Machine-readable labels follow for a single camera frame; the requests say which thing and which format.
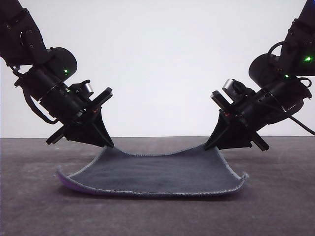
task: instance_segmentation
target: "green led light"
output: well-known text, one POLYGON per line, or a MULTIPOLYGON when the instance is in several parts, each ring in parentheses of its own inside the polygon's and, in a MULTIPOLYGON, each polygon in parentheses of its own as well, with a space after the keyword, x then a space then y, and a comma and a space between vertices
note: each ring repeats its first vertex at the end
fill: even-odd
POLYGON ((312 61, 313 60, 313 57, 310 57, 310 56, 307 56, 304 58, 304 61, 312 61))

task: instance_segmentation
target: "white backdrop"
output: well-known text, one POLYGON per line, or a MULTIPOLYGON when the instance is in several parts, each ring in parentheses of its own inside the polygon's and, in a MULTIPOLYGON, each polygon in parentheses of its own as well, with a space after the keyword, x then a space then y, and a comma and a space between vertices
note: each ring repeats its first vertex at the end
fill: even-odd
MULTIPOLYGON (((258 90, 248 68, 284 39, 304 0, 20 0, 46 47, 78 61, 68 85, 91 79, 105 126, 118 136, 209 136, 218 119, 210 93, 229 78, 258 90)), ((49 125, 26 105, 1 59, 1 137, 49 137, 49 125)), ((295 115, 315 127, 315 101, 295 115)), ((261 135, 308 135, 291 121, 261 135)))

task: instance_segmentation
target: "cloth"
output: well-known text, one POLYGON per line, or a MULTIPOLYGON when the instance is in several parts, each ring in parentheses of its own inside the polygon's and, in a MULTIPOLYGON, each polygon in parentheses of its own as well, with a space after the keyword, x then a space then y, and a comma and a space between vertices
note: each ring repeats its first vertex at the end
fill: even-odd
POLYGON ((166 155, 128 154, 105 148, 90 164, 61 182, 73 190, 108 196, 197 197, 233 193, 247 174, 239 177, 218 148, 203 146, 166 155))

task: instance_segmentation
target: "stitched edge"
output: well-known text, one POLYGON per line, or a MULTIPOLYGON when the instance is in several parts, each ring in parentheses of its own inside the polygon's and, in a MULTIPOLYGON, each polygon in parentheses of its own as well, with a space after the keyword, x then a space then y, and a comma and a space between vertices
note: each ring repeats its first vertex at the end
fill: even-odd
POLYGON ((88 167, 90 167, 90 166, 93 165, 96 161, 98 161, 98 160, 100 159, 100 157, 105 153, 106 149, 107 149, 107 146, 105 146, 105 148, 103 148, 103 150, 102 150, 96 157, 94 157, 94 159, 93 159, 88 165, 86 165, 86 166, 83 167, 82 169, 78 170, 77 172, 68 175, 67 177, 68 177, 68 178, 71 178, 71 177, 76 176, 76 175, 80 174, 81 172, 85 171, 88 167))
POLYGON ((236 186, 235 188, 231 188, 231 189, 226 189, 226 190, 221 190, 221 191, 213 191, 213 192, 195 192, 195 193, 172 193, 172 192, 168 192, 168 193, 158 193, 158 192, 135 192, 135 191, 120 191, 120 190, 105 190, 105 189, 99 189, 99 188, 92 188, 89 186, 86 186, 84 184, 81 184, 71 178, 68 178, 66 175, 64 175, 61 171, 60 166, 57 169, 57 175, 58 177, 63 180, 66 180, 72 184, 75 184, 76 186, 79 186, 83 189, 81 189, 80 192, 88 192, 88 191, 84 191, 84 190, 92 190, 94 191, 92 192, 88 192, 90 194, 102 194, 102 193, 116 193, 116 194, 120 194, 120 195, 135 195, 135 196, 151 196, 151 195, 158 195, 158 196, 207 196, 207 195, 220 195, 220 194, 225 194, 225 193, 232 193, 232 192, 236 192, 238 191, 243 185, 245 180, 248 178, 248 175, 245 173, 242 176, 242 181, 241 183, 236 186))

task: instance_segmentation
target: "gray table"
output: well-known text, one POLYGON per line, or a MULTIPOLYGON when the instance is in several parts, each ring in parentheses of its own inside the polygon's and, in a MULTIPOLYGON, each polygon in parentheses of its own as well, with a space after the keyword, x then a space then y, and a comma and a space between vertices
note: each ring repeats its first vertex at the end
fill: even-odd
MULTIPOLYGON (((250 178, 237 194, 197 199, 128 199, 69 190, 72 173, 101 148, 61 140, 1 139, 3 236, 312 236, 315 235, 315 138, 267 137, 271 149, 224 150, 250 178)), ((205 137, 115 138, 132 153, 167 153, 205 137)))

